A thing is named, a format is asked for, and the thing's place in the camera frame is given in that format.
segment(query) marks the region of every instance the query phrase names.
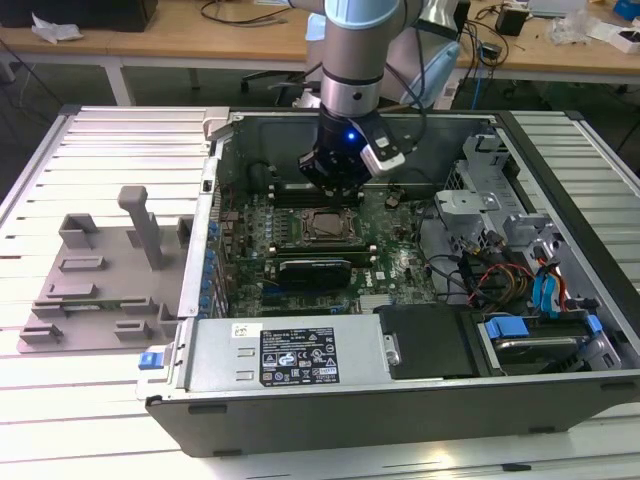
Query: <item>open computer chassis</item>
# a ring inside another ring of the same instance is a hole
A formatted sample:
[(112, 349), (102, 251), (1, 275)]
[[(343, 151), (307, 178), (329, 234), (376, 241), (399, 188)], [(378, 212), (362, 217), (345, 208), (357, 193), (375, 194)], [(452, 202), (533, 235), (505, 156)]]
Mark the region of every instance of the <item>open computer chassis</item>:
[(297, 169), (316, 118), (233, 111), (211, 138), (146, 401), (186, 453), (562, 431), (637, 395), (640, 297), (512, 114), (430, 115), (339, 202)]

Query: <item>warning label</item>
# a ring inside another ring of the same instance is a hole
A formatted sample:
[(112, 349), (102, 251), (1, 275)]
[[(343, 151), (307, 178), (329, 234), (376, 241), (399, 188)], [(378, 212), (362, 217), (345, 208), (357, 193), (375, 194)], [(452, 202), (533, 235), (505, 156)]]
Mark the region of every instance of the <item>warning label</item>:
[(340, 383), (333, 328), (262, 330), (260, 358), (265, 387)]

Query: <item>metal slotted platform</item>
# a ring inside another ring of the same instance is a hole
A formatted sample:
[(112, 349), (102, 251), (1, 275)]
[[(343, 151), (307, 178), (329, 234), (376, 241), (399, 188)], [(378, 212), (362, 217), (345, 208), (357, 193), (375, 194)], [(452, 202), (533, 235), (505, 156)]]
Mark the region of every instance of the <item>metal slotted platform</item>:
[[(640, 404), (552, 435), (192, 459), (136, 400), (137, 354), (19, 356), (18, 332), (60, 246), (64, 214), (88, 212), (99, 226), (126, 225), (115, 198), (121, 185), (131, 183), (147, 186), (149, 210), (159, 223), (193, 213), (208, 151), (204, 115), (204, 108), (85, 108), (61, 116), (2, 205), (0, 478), (640, 478)], [(518, 115), (522, 122), (525, 117), (535, 115)], [(224, 122), (225, 109), (219, 118)], [(555, 140), (581, 141), (569, 133), (569, 140)], [(599, 165), (594, 154), (585, 158)], [(593, 183), (602, 194), (586, 191), (584, 197), (615, 196), (604, 195), (601, 181)], [(587, 185), (568, 188), (576, 194)], [(640, 226), (596, 228), (624, 239), (640, 232)], [(532, 471), (505, 472), (506, 463)]]
[[(640, 184), (586, 122), (561, 112), (515, 112), (576, 206), (640, 291)], [(518, 178), (539, 211), (528, 173)]]

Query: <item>screw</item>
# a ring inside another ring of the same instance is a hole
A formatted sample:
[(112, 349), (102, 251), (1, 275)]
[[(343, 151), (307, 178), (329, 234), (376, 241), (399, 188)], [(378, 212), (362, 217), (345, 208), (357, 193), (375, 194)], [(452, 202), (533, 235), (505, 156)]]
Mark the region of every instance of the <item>screw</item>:
[(398, 352), (387, 350), (387, 362), (392, 366), (398, 365), (400, 363), (400, 355), (398, 355)]

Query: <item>motherboard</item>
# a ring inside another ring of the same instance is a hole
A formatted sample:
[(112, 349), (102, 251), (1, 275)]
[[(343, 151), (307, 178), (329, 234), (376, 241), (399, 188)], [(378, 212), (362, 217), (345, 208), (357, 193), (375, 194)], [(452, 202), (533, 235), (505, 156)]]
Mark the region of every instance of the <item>motherboard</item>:
[(222, 192), (228, 316), (371, 313), (435, 300), (415, 242), (419, 202), (370, 188), (348, 207), (289, 208), (269, 195), (238, 205)]

